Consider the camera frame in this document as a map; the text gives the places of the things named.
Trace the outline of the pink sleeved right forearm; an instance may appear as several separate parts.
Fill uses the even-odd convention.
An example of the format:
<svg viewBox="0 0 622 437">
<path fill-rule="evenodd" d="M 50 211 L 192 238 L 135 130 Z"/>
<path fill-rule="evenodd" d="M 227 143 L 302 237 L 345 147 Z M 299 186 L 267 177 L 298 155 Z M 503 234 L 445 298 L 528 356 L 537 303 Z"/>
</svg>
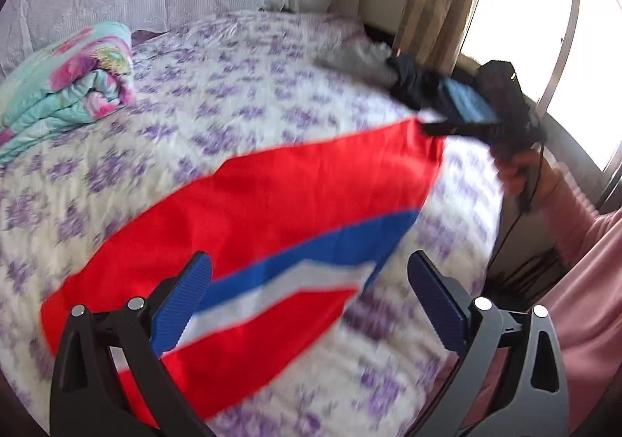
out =
<svg viewBox="0 0 622 437">
<path fill-rule="evenodd" d="M 569 272 L 541 300 L 562 350 L 575 430 L 621 363 L 621 212 L 600 214 L 562 165 L 540 212 Z"/>
</svg>

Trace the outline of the person's right hand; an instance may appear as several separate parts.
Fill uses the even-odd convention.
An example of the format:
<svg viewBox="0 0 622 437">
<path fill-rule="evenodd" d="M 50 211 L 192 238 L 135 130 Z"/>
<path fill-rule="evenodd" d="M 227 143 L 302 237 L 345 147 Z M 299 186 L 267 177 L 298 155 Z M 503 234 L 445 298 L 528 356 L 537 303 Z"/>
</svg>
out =
<svg viewBox="0 0 622 437">
<path fill-rule="evenodd" d="M 559 172 L 536 150 L 526 150 L 512 157 L 503 156 L 496 149 L 491 149 L 490 154 L 504 192 L 519 197 L 527 190 L 530 204 L 535 207 L 554 192 L 562 179 Z"/>
</svg>

